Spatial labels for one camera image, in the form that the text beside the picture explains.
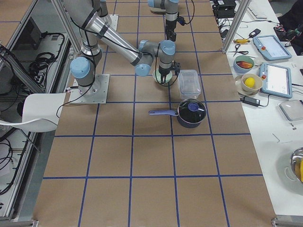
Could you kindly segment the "square robot base plate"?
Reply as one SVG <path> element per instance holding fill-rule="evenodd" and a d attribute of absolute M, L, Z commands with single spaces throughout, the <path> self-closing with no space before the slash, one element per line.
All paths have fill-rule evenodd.
<path fill-rule="evenodd" d="M 92 87 L 79 87 L 76 79 L 73 86 L 77 88 L 70 92 L 69 102 L 71 105 L 106 104 L 110 74 L 97 74 Z"/>

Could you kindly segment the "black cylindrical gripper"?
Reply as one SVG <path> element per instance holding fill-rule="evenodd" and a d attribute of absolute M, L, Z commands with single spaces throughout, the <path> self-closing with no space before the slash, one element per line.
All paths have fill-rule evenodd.
<path fill-rule="evenodd" d="M 171 71 L 169 69 L 164 69 L 159 67 L 158 72 L 160 74 L 160 82 L 169 82 L 171 79 Z"/>

